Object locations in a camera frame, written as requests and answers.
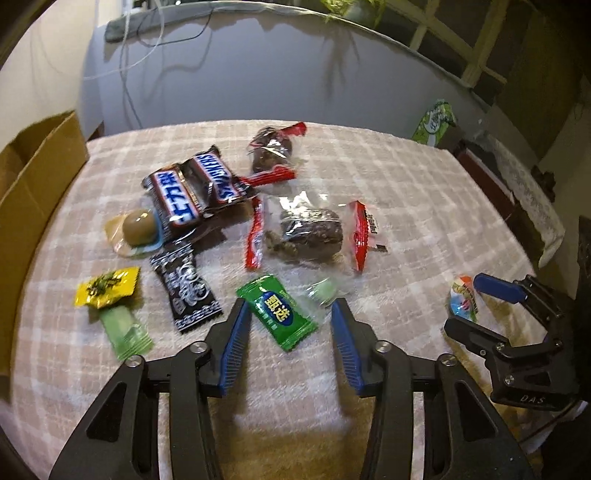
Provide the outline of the small colourful candy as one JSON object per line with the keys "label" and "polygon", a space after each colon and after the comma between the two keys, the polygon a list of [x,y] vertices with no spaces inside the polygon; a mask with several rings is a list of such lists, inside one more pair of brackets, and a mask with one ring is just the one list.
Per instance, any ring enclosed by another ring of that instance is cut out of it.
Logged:
{"label": "small colourful candy", "polygon": [[448,305],[452,315],[477,322],[479,307],[470,276],[460,275],[452,282]]}

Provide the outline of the light green candy wrapper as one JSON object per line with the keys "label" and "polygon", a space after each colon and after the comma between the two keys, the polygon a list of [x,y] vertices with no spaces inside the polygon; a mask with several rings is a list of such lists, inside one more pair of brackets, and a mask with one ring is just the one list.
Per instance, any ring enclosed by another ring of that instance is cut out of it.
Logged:
{"label": "light green candy wrapper", "polygon": [[152,348],[153,341],[147,329],[127,306],[100,309],[98,317],[118,361],[123,362],[133,355],[143,355]]}

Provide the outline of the yellow candy packet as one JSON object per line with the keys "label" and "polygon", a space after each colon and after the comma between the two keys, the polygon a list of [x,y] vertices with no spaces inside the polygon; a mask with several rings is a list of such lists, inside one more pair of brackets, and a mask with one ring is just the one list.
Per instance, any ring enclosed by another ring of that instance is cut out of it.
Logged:
{"label": "yellow candy packet", "polygon": [[134,295],[140,269],[128,267],[103,273],[78,285],[74,305],[97,310]]}

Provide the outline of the black patterned snack packet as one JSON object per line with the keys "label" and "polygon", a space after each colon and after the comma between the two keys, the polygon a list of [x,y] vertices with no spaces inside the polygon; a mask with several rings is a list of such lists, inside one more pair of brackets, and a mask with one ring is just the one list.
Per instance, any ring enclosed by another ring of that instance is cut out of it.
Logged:
{"label": "black patterned snack packet", "polygon": [[150,266],[167,292],[173,324],[180,333],[221,316],[221,304],[199,274],[190,243],[153,255]]}

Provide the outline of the dark green candy packet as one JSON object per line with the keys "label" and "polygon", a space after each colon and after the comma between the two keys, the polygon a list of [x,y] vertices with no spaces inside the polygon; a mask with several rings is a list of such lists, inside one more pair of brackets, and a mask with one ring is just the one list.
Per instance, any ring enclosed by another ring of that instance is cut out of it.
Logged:
{"label": "dark green candy packet", "polygon": [[236,294],[249,303],[283,351],[290,352],[318,330],[318,324],[301,311],[276,276],[260,276],[240,286]]}

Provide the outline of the clear red date pack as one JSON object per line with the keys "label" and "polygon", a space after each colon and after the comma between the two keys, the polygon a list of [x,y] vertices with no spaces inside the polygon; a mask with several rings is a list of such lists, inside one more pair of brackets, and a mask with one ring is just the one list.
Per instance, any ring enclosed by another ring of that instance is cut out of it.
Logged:
{"label": "clear red date pack", "polygon": [[260,129],[246,148],[250,172],[242,180],[249,186],[261,187],[296,179],[301,141],[307,132],[304,122]]}
{"label": "clear red date pack", "polygon": [[246,269],[262,269],[269,259],[313,266],[343,262],[362,273],[370,253],[387,251],[377,212],[362,200],[335,203],[307,191],[252,199]]}

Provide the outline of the brown egg vacuum pack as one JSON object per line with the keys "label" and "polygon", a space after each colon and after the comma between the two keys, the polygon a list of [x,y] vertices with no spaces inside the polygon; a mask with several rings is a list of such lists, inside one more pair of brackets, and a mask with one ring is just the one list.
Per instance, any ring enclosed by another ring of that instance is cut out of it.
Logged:
{"label": "brown egg vacuum pack", "polygon": [[150,209],[136,209],[109,219],[104,225],[108,244],[119,256],[141,257],[162,246],[159,220]]}

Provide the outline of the Snickers bar Chinese label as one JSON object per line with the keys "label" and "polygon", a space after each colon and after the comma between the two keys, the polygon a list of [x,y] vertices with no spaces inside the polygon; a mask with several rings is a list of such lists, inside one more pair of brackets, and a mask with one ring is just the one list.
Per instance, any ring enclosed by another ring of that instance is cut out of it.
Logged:
{"label": "Snickers bar Chinese label", "polygon": [[141,186],[151,200],[164,244],[204,238],[219,229],[207,210],[211,180],[188,163],[174,163],[145,176]]}

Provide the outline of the Snickers bar English label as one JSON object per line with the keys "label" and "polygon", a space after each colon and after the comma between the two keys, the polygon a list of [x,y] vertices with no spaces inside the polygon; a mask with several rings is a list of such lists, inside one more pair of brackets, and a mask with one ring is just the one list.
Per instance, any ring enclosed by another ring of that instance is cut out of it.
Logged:
{"label": "Snickers bar English label", "polygon": [[232,172],[215,145],[185,160],[181,170],[207,211],[226,208],[256,196],[256,189]]}

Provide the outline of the small clear green candy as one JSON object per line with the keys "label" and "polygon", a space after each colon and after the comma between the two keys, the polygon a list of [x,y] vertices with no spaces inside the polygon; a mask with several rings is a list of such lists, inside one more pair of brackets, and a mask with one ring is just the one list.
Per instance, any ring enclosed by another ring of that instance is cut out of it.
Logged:
{"label": "small clear green candy", "polygon": [[351,287],[351,283],[344,278],[325,277],[308,286],[305,293],[311,301],[328,307],[335,299],[348,295]]}

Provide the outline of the lace covered side table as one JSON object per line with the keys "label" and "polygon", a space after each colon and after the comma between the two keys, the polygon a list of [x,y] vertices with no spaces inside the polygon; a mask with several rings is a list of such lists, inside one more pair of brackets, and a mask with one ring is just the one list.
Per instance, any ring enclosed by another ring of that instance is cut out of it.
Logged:
{"label": "lace covered side table", "polygon": [[501,178],[507,183],[543,242],[537,266],[545,267],[559,250],[566,234],[559,215],[530,171],[504,144],[488,131],[483,131],[478,140],[486,150],[494,154]]}

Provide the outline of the plaid beige tablecloth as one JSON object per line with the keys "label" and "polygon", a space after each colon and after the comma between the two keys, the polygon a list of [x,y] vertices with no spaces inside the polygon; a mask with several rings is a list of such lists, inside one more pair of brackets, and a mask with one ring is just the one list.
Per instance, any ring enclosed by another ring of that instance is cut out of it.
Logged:
{"label": "plaid beige tablecloth", "polygon": [[[71,432],[118,363],[99,322],[74,304],[76,287],[128,260],[107,244],[104,222],[140,202],[152,171],[216,146],[232,170],[249,169],[259,121],[166,126],[91,141],[89,158],[32,263],[19,313],[1,424],[23,460],[46,478]],[[445,151],[370,130],[311,124],[297,190],[376,211],[387,249],[346,280],[353,313],[419,357],[456,351],[443,334],[445,301],[459,275],[520,279],[532,265],[487,197]],[[284,352],[259,322],[229,395],[211,402],[228,479],[355,479],[373,403],[356,398],[335,365],[329,312],[307,296],[322,269],[266,260],[318,331]]]}

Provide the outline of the brown cardboard box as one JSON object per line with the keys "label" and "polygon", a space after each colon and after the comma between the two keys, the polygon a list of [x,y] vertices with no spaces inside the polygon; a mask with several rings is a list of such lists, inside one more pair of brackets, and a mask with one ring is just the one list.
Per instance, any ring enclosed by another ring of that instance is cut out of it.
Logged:
{"label": "brown cardboard box", "polygon": [[89,154],[75,111],[21,130],[1,150],[1,399],[9,398],[21,292],[55,208]]}

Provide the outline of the potted spider plant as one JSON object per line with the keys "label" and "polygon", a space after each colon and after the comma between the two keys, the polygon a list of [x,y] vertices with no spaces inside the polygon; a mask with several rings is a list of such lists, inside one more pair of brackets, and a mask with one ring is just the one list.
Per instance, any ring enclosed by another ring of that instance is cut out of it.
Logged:
{"label": "potted spider plant", "polygon": [[388,5],[386,0],[322,0],[332,15],[368,28],[379,25]]}

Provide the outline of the grey windowsill mat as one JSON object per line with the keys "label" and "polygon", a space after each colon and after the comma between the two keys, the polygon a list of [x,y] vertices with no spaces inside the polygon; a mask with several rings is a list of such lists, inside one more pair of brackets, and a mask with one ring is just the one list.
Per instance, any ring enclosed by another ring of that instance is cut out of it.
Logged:
{"label": "grey windowsill mat", "polygon": [[263,13],[272,12],[280,15],[298,15],[304,12],[328,14],[329,10],[318,0],[304,1],[188,1],[180,4],[163,5],[161,10],[156,7],[132,13],[129,20],[124,17],[107,23],[104,40],[107,44],[123,41],[124,34],[130,39],[137,34],[149,31],[160,31],[160,14],[163,14],[164,25],[205,18],[211,13]]}

